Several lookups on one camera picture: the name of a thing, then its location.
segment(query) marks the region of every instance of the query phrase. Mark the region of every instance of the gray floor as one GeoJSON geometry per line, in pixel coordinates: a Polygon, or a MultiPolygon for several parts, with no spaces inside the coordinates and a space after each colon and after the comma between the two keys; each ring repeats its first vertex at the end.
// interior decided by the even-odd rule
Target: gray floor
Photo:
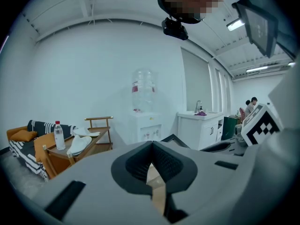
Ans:
{"type": "Polygon", "coordinates": [[[7,152],[0,156],[0,162],[12,186],[32,199],[45,181],[22,166],[16,157],[7,152]]]}

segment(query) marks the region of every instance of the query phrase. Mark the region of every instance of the black and white throw blanket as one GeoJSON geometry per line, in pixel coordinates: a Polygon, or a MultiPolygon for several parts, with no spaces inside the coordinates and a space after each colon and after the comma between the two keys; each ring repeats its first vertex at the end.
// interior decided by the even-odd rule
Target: black and white throw blanket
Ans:
{"type": "MultiPolygon", "coordinates": [[[[73,135],[73,130],[76,128],[75,126],[69,125],[60,125],[64,138],[68,138],[73,135]]],[[[48,133],[52,133],[54,131],[55,124],[48,122],[39,122],[30,120],[27,125],[27,131],[35,131],[37,132],[37,137],[43,136],[48,133]]],[[[36,162],[35,158],[35,150],[34,150],[34,140],[30,142],[9,142],[9,149],[12,152],[14,157],[17,157],[20,163],[30,169],[34,174],[38,174],[43,177],[46,181],[48,181],[49,176],[45,170],[43,163],[36,162]]]]}

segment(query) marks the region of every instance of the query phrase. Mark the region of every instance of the cabinet door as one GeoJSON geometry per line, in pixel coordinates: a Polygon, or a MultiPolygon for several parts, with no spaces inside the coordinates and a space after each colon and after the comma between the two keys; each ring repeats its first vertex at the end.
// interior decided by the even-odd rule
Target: cabinet door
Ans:
{"type": "Polygon", "coordinates": [[[213,145],[216,143],[217,135],[218,135],[218,124],[214,124],[212,127],[212,133],[210,135],[210,145],[213,145]]]}
{"type": "Polygon", "coordinates": [[[211,142],[212,142],[212,126],[204,126],[203,129],[201,130],[201,134],[200,134],[200,140],[199,140],[199,146],[198,146],[198,150],[207,148],[210,146],[211,142]]]}

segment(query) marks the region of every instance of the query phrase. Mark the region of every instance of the plastic bottle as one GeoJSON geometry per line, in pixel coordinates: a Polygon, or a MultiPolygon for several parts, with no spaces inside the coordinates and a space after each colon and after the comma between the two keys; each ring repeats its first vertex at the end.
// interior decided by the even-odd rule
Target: plastic bottle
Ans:
{"type": "Polygon", "coordinates": [[[56,143],[57,149],[64,150],[66,148],[66,145],[65,145],[65,140],[64,140],[64,133],[60,126],[60,121],[55,121],[54,138],[55,138],[55,143],[56,143]]]}
{"type": "Polygon", "coordinates": [[[154,75],[148,69],[138,69],[133,73],[132,105],[136,112],[152,112],[156,87],[154,75]]]}

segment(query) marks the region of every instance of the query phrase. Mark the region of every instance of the faucet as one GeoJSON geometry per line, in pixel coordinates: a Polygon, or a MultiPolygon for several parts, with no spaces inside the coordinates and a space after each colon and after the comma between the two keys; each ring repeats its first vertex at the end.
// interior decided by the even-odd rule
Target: faucet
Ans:
{"type": "Polygon", "coordinates": [[[202,104],[201,100],[198,100],[197,103],[196,103],[195,113],[199,113],[199,111],[200,111],[200,107],[198,106],[198,102],[200,102],[200,107],[202,107],[201,106],[201,104],[202,104]]]}

